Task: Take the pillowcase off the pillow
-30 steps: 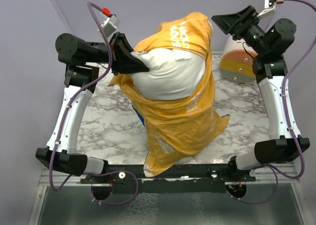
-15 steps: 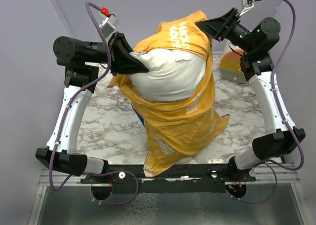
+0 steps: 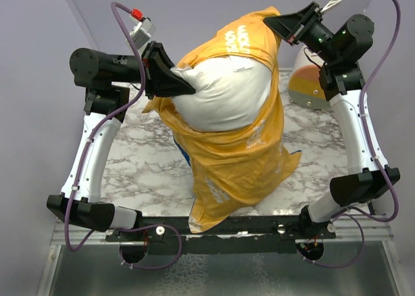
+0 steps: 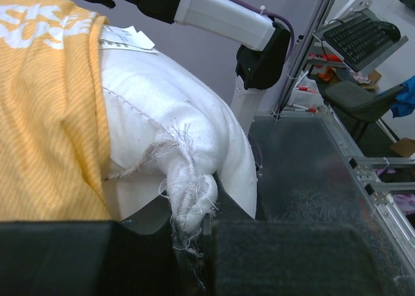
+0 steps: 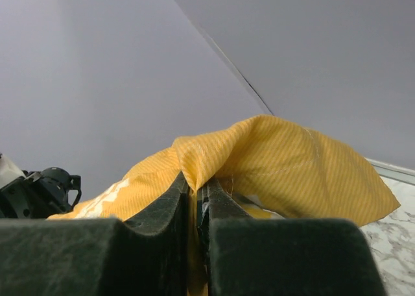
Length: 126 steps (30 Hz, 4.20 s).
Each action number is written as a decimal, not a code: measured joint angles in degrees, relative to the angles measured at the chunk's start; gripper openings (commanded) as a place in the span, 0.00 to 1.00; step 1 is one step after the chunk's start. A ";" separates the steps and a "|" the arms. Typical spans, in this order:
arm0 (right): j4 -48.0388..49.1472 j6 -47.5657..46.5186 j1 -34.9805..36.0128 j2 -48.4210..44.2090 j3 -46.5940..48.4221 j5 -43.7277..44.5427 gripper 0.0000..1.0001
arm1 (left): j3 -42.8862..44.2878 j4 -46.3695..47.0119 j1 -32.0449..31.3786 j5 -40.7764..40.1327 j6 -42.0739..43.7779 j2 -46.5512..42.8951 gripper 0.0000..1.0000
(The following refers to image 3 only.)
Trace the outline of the white pillow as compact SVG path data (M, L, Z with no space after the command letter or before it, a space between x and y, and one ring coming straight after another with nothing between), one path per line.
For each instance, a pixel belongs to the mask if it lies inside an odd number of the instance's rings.
M194 67L172 68L193 95L173 97L182 119L199 132L224 132L251 125L270 95L272 72L253 58L253 67L234 72L230 57L209 58Z

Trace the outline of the blue and yellow Mickey pillowcase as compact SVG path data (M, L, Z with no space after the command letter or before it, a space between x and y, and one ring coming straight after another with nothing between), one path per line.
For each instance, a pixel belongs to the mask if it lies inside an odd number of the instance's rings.
M193 234L215 227L240 208L256 205L298 167L300 152L288 152L282 140L284 113L278 87L281 40L263 21L277 15L273 6L243 15L174 67L194 67L209 58L233 55L267 66L272 72L270 95L251 125L199 132L182 119L173 97L155 97L145 106L145 112L157 112L172 130L176 145L189 161L195 201L188 225Z

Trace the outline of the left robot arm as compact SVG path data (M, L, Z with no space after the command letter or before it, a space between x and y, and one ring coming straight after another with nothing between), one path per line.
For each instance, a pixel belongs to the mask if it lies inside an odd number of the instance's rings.
M86 90L84 127L72 170L47 208L61 221L100 232L121 229L126 239L141 237L141 212L101 202L101 181L112 143L124 121L130 90L127 83L145 80L145 95L176 97L195 89L172 73L173 62L161 43L145 46L140 59L79 48L69 67L76 86Z

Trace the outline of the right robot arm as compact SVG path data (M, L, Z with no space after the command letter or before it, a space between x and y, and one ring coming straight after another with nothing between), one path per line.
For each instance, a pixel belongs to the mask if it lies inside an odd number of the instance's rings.
M364 90L367 83L358 64L373 44L374 23L356 14L333 33L322 23L315 2L297 13L263 21L282 40L303 43L323 60L320 86L346 146L348 174L331 179L329 193L302 208L298 216L299 233L313 238L341 210L380 198L400 179L399 169L388 165L377 142Z

